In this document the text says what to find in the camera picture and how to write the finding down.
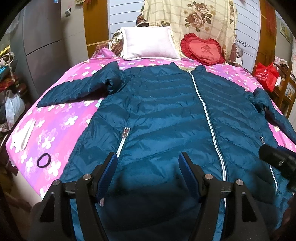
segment red shopping bag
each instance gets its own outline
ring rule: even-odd
[[[273,65],[273,62],[267,67],[259,63],[254,74],[254,77],[263,86],[263,88],[270,92],[273,91],[276,81],[279,77],[279,73],[275,67],[273,67]]]

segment bedsheet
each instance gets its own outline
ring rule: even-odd
[[[195,68],[200,65],[197,61],[189,59],[182,59],[181,61],[165,59],[125,61],[118,57],[91,58],[66,71],[52,87],[66,81],[91,76],[111,61],[117,61],[121,70],[131,67],[169,64],[171,62],[182,68]],[[257,87],[262,88],[261,84],[242,68],[220,64],[206,66],[206,69],[208,72],[220,75],[229,81],[237,83],[244,87],[246,91],[253,92]],[[45,196],[53,180],[61,176],[77,139],[88,126],[91,117],[98,110],[102,100],[103,98],[36,108],[39,102],[38,100],[12,132],[6,143],[9,158],[14,161],[28,183],[42,198]],[[16,149],[12,145],[13,136],[32,119],[36,122],[26,148],[23,151],[15,153]],[[296,152],[296,145],[277,126],[269,124],[269,127],[279,145]],[[45,168],[39,168],[37,167],[37,159],[43,153],[48,153],[51,156],[51,163]]]

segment metal bolt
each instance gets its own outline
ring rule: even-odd
[[[53,184],[54,186],[57,186],[57,185],[60,184],[60,180],[54,180],[54,181],[52,182],[52,184]]]
[[[84,179],[84,180],[91,179],[91,175],[90,175],[90,174],[85,174],[85,175],[83,176],[83,179]]]
[[[241,186],[244,184],[244,182],[240,179],[236,180],[237,185]]]
[[[212,174],[206,174],[205,178],[208,180],[212,180],[213,179],[213,175]]]

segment white slatted wall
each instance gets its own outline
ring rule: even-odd
[[[252,72],[260,39],[260,3],[259,0],[234,0],[234,3],[238,14],[237,38],[253,47],[238,44],[244,51],[243,67]]]
[[[143,0],[109,0],[110,38],[121,27],[136,25]]]

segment zipper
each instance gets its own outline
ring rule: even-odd
[[[262,136],[260,137],[260,140],[261,140],[262,144],[264,145],[265,142],[264,142],[264,139],[263,139]],[[271,166],[270,164],[269,164],[269,168],[270,168],[270,171],[271,171],[272,177],[274,178],[274,183],[275,183],[275,185],[276,185],[276,193],[278,193],[278,185],[277,185],[276,177],[275,177],[275,175],[274,175],[274,171],[273,171],[272,166]]]
[[[119,147],[118,147],[117,152],[116,152],[117,158],[119,158],[119,155],[120,155],[120,153],[122,151],[124,142],[125,142],[126,138],[128,137],[128,134],[129,134],[130,131],[131,131],[131,129],[128,128],[128,127],[125,127],[123,129],[123,132],[122,132],[122,135],[121,135],[121,141],[120,141]]]
[[[214,143],[214,147],[216,149],[216,152],[218,154],[218,157],[219,157],[219,160],[220,160],[220,163],[221,163],[221,168],[222,168],[222,178],[223,178],[223,181],[224,182],[227,182],[227,175],[226,175],[226,166],[225,166],[225,162],[223,160],[223,157],[222,157],[222,154],[220,153],[219,151],[219,148],[218,148],[218,144],[217,144],[217,140],[216,140],[216,137],[215,137],[215,133],[214,133],[214,129],[212,127],[212,124],[210,122],[210,117],[209,117],[209,114],[207,112],[207,108],[205,106],[205,102],[203,101],[203,99],[201,98],[199,92],[198,92],[198,89],[197,89],[197,86],[196,86],[196,83],[194,81],[194,77],[193,75],[189,72],[189,74],[191,75],[192,77],[192,81],[193,81],[193,84],[194,84],[194,87],[195,87],[195,90],[196,90],[196,93],[200,99],[200,101],[202,102],[202,105],[204,107],[204,111],[205,111],[205,115],[207,117],[207,122],[208,122],[208,125],[210,127],[210,130],[211,130],[211,134],[212,134],[212,139],[213,139],[213,143]]]

